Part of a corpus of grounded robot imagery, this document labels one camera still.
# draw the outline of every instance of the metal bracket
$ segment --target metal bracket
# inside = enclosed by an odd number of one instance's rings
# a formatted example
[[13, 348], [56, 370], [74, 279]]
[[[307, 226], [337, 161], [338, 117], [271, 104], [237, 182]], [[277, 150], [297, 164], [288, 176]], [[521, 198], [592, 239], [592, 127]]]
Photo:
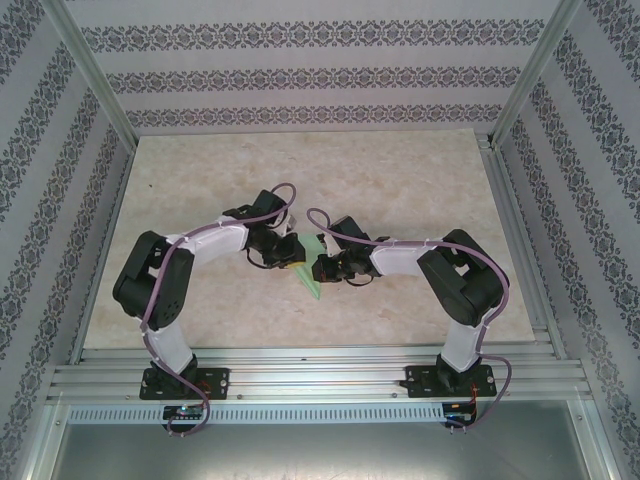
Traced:
[[[209, 400], [226, 400], [229, 372], [228, 368], [198, 368], [194, 385], [202, 389]], [[140, 400], [200, 400], [198, 394], [191, 390], [181, 397], [175, 392], [165, 392], [159, 388], [156, 370], [147, 368], [142, 376]]]
[[440, 381], [435, 365], [409, 365], [404, 371], [406, 380], [400, 381], [400, 386], [407, 389], [409, 398], [471, 397], [474, 388], [477, 397], [495, 397], [498, 393], [489, 365], [479, 365], [472, 375], [453, 389]]

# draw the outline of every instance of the wallpaper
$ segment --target wallpaper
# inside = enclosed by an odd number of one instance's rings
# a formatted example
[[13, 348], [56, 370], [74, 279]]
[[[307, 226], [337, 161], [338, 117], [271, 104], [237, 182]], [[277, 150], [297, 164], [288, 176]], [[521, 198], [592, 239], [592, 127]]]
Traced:
[[487, 133], [556, 0], [68, 1], [141, 135]]
[[77, 335], [129, 156], [31, 0], [0, 2], [0, 479]]
[[501, 146], [569, 353], [640, 478], [640, 16], [587, 1]]

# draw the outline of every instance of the cable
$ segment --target cable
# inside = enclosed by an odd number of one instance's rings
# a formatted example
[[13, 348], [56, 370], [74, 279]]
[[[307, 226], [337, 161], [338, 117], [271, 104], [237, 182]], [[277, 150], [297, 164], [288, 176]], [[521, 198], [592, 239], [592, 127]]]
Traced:
[[473, 412], [471, 412], [471, 415], [473, 416], [478, 413], [478, 387], [476, 387], [475, 383], [471, 384], [471, 394], [473, 395], [473, 398], [469, 403], [473, 403]]
[[366, 287], [367, 285], [369, 285], [371, 282], [373, 282], [373, 277], [371, 277], [371, 279], [367, 282], [367, 283], [353, 283], [351, 280], [349, 280], [348, 278], [344, 279], [345, 282], [347, 282], [349, 285], [351, 285], [352, 287]]
[[140, 330], [142, 331], [142, 340], [145, 344], [145, 347], [147, 347], [147, 350], [149, 351], [151, 358], [153, 358], [153, 361], [156, 363], [156, 365], [158, 365], [160, 368], [162, 368], [162, 370], [167, 372], [169, 375], [171, 375], [173, 378], [178, 380], [180, 383], [182, 383], [183, 385], [185, 385], [186, 387], [188, 387], [189, 389], [197, 393], [198, 396], [202, 398], [202, 401], [206, 408], [206, 414], [204, 416], [204, 419], [187, 432], [178, 433], [171, 430], [171, 422], [173, 421], [173, 418], [171, 418], [167, 423], [167, 430], [169, 432], [169, 435], [172, 437], [175, 437], [175, 436], [186, 437], [188, 435], [192, 435], [198, 432], [199, 430], [201, 430], [209, 421], [209, 417], [211, 416], [211, 405], [209, 405], [209, 398], [201, 389], [199, 389], [194, 384], [189, 382], [186, 378], [181, 377], [179, 373], [173, 371], [171, 367], [169, 367], [169, 365], [167, 365], [165, 362], [163, 362], [160, 359], [160, 357], [158, 356], [158, 353], [155, 351], [155, 349], [153, 348], [153, 345], [151, 345], [151, 342], [147, 337], [149, 332], [149, 319], [151, 318], [151, 313], [155, 308], [156, 300], [158, 299], [158, 292], [160, 291], [162, 280], [164, 279], [164, 276], [166, 274], [169, 260], [171, 259], [171, 256], [176, 251], [176, 249], [180, 246], [180, 244], [185, 242], [187, 238], [193, 235], [197, 235], [198, 233], [205, 232], [207, 230], [215, 230], [217, 228], [222, 228], [222, 227], [230, 227], [233, 225], [245, 225], [247, 223], [263, 222], [265, 220], [269, 220], [270, 218], [277, 217], [282, 212], [288, 210], [296, 199], [297, 190], [295, 185], [293, 185], [292, 183], [283, 182], [273, 187], [271, 189], [271, 193], [274, 193], [275, 191], [279, 190], [282, 187], [289, 187], [291, 189], [291, 199], [282, 208], [276, 210], [275, 212], [269, 213], [268, 215], [262, 215], [260, 217], [245, 218], [241, 220], [227, 220], [225, 222], [211, 223], [209, 225], [203, 225], [202, 227], [198, 227], [194, 230], [191, 230], [190, 232], [179, 237], [173, 243], [173, 245], [169, 247], [169, 250], [167, 250], [167, 253], [164, 256], [164, 259], [162, 260], [162, 264], [160, 265], [160, 269], [158, 270], [158, 275], [156, 277], [156, 282], [153, 286], [153, 290], [151, 291], [151, 296], [149, 297], [149, 303], [147, 303], [147, 308], [144, 312], [144, 315], [142, 316], [142, 321], [140, 322]]
[[252, 259], [251, 259], [250, 251], [251, 251], [251, 249], [247, 248], [247, 260], [249, 261], [249, 263], [250, 263], [251, 265], [253, 265], [254, 267], [258, 267], [258, 268], [260, 268], [260, 269], [262, 269], [262, 270], [270, 270], [270, 268], [269, 268], [269, 267], [266, 267], [266, 266], [264, 266], [264, 265], [260, 265], [260, 264], [259, 264], [259, 263], [257, 263], [256, 261], [252, 260]]
[[[320, 215], [322, 215], [325, 218], [325, 220], [327, 222], [327, 225], [323, 226], [318, 221], [316, 221], [312, 216], [313, 213], [319, 213]], [[466, 430], [469, 430], [471, 428], [475, 428], [476, 425], [482, 423], [484, 421], [484, 419], [493, 411], [495, 406], [498, 404], [498, 402], [500, 402], [500, 400], [502, 399], [502, 397], [506, 393], [507, 387], [509, 386], [509, 383], [511, 383], [511, 374], [513, 372], [513, 369], [511, 367], [511, 363], [509, 363], [509, 360], [507, 360], [506, 358], [500, 357], [500, 356], [497, 356], [497, 355], [483, 355], [482, 354], [482, 343], [483, 343], [484, 337], [485, 337], [485, 335], [487, 333], [487, 329], [489, 327], [489, 324], [493, 320], [495, 320], [495, 318], [498, 315], [500, 315], [503, 312], [503, 310], [507, 306], [507, 303], [509, 302], [509, 283], [507, 281], [507, 277], [505, 276], [505, 274], [502, 272], [502, 270], [500, 270], [500, 267], [493, 260], [491, 260], [489, 257], [487, 257], [486, 255], [483, 255], [482, 253], [478, 252], [477, 250], [474, 250], [473, 248], [466, 247], [464, 245], [458, 245], [456, 243], [443, 242], [443, 241], [440, 241], [440, 240], [375, 242], [375, 241], [372, 241], [372, 240], [365, 240], [365, 239], [362, 239], [362, 238], [350, 237], [349, 235], [343, 235], [342, 233], [336, 233], [336, 232], [334, 232], [332, 230], [329, 230], [329, 226], [331, 225], [331, 218], [329, 217], [329, 214], [327, 214], [327, 212], [325, 212], [324, 210], [321, 210], [319, 208], [310, 208], [310, 209], [308, 209], [307, 210], [307, 218], [309, 219], [309, 221], [313, 225], [318, 227], [324, 233], [329, 234], [329, 235], [331, 235], [333, 237], [336, 237], [336, 238], [341, 238], [342, 240], [347, 240], [347, 241], [355, 242], [355, 243], [361, 243], [363, 245], [371, 245], [371, 246], [374, 246], [374, 247], [444, 247], [444, 248], [449, 248], [449, 249], [455, 249], [455, 250], [459, 250], [461, 252], [468, 253], [469, 255], [472, 255], [472, 256], [482, 260], [484, 263], [486, 263], [491, 268], [491, 270], [494, 271], [494, 273], [498, 276], [498, 279], [500, 280], [500, 283], [502, 284], [502, 291], [503, 291], [502, 299], [500, 300], [500, 304], [498, 305], [498, 307], [492, 313], [490, 313], [489, 316], [482, 323], [482, 329], [480, 330], [480, 334], [478, 335], [478, 341], [476, 342], [476, 353], [481, 358], [485, 358], [487, 360], [498, 360], [500, 362], [503, 362], [507, 367], [507, 378], [505, 379], [504, 385], [502, 386], [502, 389], [500, 390], [500, 392], [496, 396], [495, 400], [493, 401], [491, 406], [487, 409], [487, 411], [482, 415], [482, 417], [480, 417], [478, 420], [476, 420], [469, 427], [465, 427], [463, 430], [466, 431]]]

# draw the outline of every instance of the green object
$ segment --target green object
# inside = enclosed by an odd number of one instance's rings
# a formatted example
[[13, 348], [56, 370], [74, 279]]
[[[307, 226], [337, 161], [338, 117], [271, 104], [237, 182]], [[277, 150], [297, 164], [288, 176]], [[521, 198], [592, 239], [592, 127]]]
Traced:
[[318, 255], [326, 253], [326, 250], [320, 240], [311, 233], [298, 235], [298, 241], [304, 247], [306, 261], [303, 265], [295, 267], [294, 270], [300, 281], [304, 283], [304, 286], [309, 289], [316, 299], [320, 300], [320, 283], [313, 279], [311, 267], [316, 262]]

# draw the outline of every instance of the marble surface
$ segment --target marble surface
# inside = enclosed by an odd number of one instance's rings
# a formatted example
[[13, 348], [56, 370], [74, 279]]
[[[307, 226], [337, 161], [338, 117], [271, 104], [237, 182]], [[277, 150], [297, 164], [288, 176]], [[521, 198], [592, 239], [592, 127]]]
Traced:
[[[111, 297], [142, 232], [188, 231], [283, 181], [298, 187], [299, 232], [315, 232], [305, 216], [312, 206], [351, 215], [372, 238], [467, 230], [511, 280], [511, 302], [488, 339], [533, 340], [471, 130], [275, 133], [141, 139], [85, 348], [142, 347], [137, 321]], [[441, 343], [449, 317], [426, 280], [325, 284], [316, 300], [294, 272], [259, 270], [239, 253], [194, 272], [181, 321], [192, 346], [236, 347]]]

